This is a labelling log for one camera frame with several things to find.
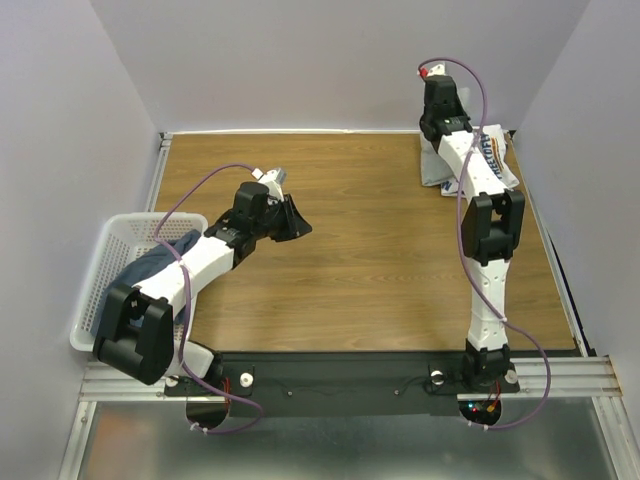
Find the grey tank top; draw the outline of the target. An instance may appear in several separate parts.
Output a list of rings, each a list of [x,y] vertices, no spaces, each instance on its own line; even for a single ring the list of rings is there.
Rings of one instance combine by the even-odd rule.
[[[420,173],[423,186],[432,187],[450,181],[454,175],[449,165],[437,154],[432,143],[420,134]]]

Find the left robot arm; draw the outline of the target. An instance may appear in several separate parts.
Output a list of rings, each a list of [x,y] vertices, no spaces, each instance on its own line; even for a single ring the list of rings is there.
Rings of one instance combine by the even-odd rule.
[[[194,297],[252,254],[259,240],[298,239],[312,230],[292,197],[273,197],[267,186],[244,182],[230,210],[204,231],[184,254],[132,286],[108,289],[95,336],[94,357],[151,385],[163,376],[186,376],[199,393],[215,392],[223,371],[211,350],[174,334],[177,317],[187,318]]]

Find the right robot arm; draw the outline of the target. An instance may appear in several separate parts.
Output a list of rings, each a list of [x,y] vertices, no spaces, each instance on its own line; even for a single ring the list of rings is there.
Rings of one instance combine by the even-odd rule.
[[[520,242],[524,194],[509,188],[491,169],[463,108],[454,79],[422,69],[425,139],[451,169],[466,203],[457,212],[458,246],[472,288],[471,322],[460,366],[463,384],[482,390],[510,369],[505,327],[506,277]]]

